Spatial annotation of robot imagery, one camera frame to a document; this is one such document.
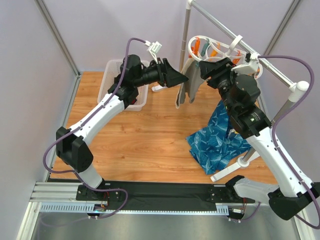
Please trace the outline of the white round clip hanger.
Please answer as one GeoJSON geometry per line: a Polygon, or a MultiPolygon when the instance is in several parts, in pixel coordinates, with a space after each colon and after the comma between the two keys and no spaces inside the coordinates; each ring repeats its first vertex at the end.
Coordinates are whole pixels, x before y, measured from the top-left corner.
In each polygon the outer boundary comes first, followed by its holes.
{"type": "MultiPolygon", "coordinates": [[[[249,52],[236,48],[242,38],[241,35],[238,35],[231,44],[228,45],[208,36],[196,35],[192,37],[187,44],[188,57],[193,58],[197,62],[217,62],[221,59],[229,58],[235,66],[245,64],[246,55],[249,52]]],[[[262,68],[261,73],[249,76],[253,76],[256,80],[260,78],[263,74],[263,66],[261,63],[260,67],[262,68]]]]}

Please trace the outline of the cream beige sock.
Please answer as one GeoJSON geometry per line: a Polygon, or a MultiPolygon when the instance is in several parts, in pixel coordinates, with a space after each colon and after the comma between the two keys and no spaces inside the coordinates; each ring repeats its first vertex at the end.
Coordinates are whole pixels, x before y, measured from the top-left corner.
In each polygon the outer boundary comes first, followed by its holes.
{"type": "MultiPolygon", "coordinates": [[[[192,59],[188,59],[186,61],[186,63],[184,64],[182,70],[180,71],[181,74],[185,74],[188,70],[188,68],[190,67],[190,65],[193,63],[192,59]]],[[[176,100],[175,100],[175,107],[176,109],[180,108],[180,105],[183,104],[185,102],[185,97],[186,97],[186,89],[185,89],[185,82],[181,83],[179,86],[179,90],[176,96],[176,100]]]]}

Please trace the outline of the grey sock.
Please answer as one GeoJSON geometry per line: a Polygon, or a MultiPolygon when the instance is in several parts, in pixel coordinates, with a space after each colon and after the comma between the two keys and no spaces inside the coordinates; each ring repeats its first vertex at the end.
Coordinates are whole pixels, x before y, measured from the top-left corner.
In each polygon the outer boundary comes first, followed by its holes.
{"type": "Polygon", "coordinates": [[[189,97],[189,103],[192,104],[199,87],[204,83],[204,80],[201,78],[199,63],[193,61],[187,68],[185,75],[188,77],[185,89],[189,97]]]}

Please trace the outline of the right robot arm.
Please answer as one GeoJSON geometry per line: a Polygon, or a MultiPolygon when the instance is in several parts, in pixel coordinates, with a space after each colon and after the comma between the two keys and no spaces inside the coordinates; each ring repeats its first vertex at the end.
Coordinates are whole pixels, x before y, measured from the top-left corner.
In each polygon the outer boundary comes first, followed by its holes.
{"type": "Polygon", "coordinates": [[[255,102],[261,94],[248,71],[238,71],[229,58],[199,62],[200,77],[217,89],[232,127],[262,157],[277,180],[276,185],[252,181],[242,175],[226,183],[241,198],[268,204],[283,220],[290,220],[320,196],[313,182],[294,163],[275,134],[272,124],[255,102]]]}

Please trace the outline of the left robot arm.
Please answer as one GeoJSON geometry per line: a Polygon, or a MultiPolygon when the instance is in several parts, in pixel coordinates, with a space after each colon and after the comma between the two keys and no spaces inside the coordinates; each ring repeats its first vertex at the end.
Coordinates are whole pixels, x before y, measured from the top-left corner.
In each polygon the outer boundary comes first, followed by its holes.
{"type": "Polygon", "coordinates": [[[100,130],[137,101],[139,87],[157,82],[171,88],[187,80],[188,77],[175,70],[166,58],[152,60],[145,66],[138,55],[128,55],[103,99],[82,120],[68,129],[60,127],[56,131],[56,155],[83,182],[79,188],[80,200],[104,201],[107,198],[102,192],[105,181],[93,165],[94,155],[89,148],[100,130]]]}

